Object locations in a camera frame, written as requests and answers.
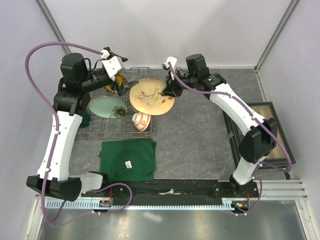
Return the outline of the cream bird pattern plate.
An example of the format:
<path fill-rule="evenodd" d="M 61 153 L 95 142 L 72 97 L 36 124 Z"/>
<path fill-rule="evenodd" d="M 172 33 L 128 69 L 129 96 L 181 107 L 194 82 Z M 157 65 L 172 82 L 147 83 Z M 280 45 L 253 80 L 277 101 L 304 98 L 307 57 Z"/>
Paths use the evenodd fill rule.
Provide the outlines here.
<path fill-rule="evenodd" d="M 166 82 L 154 78 L 142 78 L 129 92 L 131 105 L 141 113 L 152 116 L 166 114 L 175 104 L 172 96 L 163 96 Z"/>

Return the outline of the mint green flower plate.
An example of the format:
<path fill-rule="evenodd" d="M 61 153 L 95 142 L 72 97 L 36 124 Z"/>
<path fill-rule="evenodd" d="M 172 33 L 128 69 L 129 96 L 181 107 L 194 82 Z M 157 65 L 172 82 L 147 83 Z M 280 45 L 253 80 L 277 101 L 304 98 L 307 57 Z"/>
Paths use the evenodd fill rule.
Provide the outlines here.
<path fill-rule="evenodd" d="M 89 110 L 96 116 L 106 119 L 117 119 L 127 114 L 127 105 L 120 99 L 111 96 L 99 96 L 89 102 Z"/>

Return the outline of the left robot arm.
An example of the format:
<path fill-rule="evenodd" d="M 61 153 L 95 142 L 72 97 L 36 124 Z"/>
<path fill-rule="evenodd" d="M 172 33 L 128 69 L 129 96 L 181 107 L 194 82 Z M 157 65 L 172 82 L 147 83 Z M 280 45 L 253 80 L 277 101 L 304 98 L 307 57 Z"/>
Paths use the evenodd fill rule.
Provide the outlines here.
<path fill-rule="evenodd" d="M 101 68 L 91 69 L 91 62 L 81 53 L 70 53 L 62 58 L 62 78 L 53 103 L 49 105 L 53 114 L 47 149 L 36 175 L 26 179 L 29 188 L 42 196 L 70 202 L 91 190 L 99 197 L 109 193 L 110 185 L 104 181 L 105 174 L 89 172 L 70 176 L 69 162 L 77 131 L 91 101 L 90 92 L 109 85 L 122 96 L 137 84 L 136 81 L 117 82 L 116 77 L 124 71 L 127 61 L 109 47 L 101 51 Z"/>

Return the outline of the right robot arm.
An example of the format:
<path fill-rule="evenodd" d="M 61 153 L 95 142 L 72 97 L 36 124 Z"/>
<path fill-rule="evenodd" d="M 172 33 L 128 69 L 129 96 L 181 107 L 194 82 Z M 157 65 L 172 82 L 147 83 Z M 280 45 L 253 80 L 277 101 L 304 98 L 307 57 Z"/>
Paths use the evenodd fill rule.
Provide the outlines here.
<path fill-rule="evenodd" d="M 168 71 L 168 76 L 161 95 L 176 98 L 182 95 L 183 90 L 203 94 L 237 125 L 243 139 L 238 146 L 239 163 L 229 178 L 229 191 L 233 196 L 240 197 L 251 184 L 258 164 L 277 145 L 277 122 L 255 112 L 239 98 L 220 74 L 211 73 L 202 54 L 188 56 L 186 63 L 187 72 L 180 73 L 175 57 L 169 56 L 163 61 L 161 66 Z"/>

